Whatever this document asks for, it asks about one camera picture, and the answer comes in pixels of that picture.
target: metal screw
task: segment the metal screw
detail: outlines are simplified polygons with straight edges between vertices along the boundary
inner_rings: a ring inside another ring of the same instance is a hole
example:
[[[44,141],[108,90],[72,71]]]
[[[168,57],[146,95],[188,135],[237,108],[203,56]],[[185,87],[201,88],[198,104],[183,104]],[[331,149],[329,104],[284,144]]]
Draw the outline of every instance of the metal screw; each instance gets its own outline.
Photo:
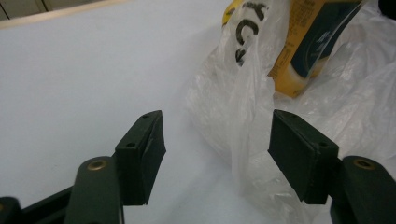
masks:
[[[88,169],[91,171],[98,171],[98,170],[102,170],[106,166],[107,166],[106,161],[93,161],[88,165]]]

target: screw hole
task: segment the screw hole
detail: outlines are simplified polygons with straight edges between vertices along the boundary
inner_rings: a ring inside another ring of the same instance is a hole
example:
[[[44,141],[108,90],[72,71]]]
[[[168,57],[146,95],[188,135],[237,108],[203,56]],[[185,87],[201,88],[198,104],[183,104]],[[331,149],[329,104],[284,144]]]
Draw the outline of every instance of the screw hole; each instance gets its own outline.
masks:
[[[375,165],[370,161],[357,159],[357,160],[354,160],[353,163],[361,169],[365,169],[365,170],[374,170],[375,169]]]
[[[88,169],[91,171],[97,171],[105,168],[106,165],[106,161],[93,161],[88,165]]]
[[[135,147],[136,144],[135,143],[128,143],[128,145],[126,145],[127,147]]]

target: white table surface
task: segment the white table surface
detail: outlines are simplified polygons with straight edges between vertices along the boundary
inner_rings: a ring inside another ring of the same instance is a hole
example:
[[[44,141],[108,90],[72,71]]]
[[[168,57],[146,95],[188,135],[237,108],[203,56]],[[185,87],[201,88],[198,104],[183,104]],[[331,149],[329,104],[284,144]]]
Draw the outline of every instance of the white table surface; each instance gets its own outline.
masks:
[[[239,196],[185,95],[218,44],[229,0],[135,0],[0,30],[0,196],[26,207],[109,156],[161,109],[167,153],[148,206],[126,223],[273,223]]]

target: plastic bag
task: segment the plastic bag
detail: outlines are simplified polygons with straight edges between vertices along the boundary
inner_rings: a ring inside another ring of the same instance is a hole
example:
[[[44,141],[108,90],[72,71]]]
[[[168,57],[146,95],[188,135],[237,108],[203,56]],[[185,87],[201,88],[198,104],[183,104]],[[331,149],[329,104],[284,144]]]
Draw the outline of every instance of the plastic bag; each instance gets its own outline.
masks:
[[[285,42],[290,1],[254,2],[267,6],[265,18],[255,21],[260,31],[243,34],[245,43],[238,45],[230,38],[238,18],[256,15],[235,11],[195,77],[188,109],[205,140],[231,164],[247,198],[283,223],[312,223],[320,207],[298,200],[267,152],[273,110],[307,120],[340,147],[340,158],[367,157],[396,176],[396,22],[370,1],[341,34],[320,76],[291,99],[274,93],[267,76]],[[242,66],[235,64],[239,49],[245,51]]]

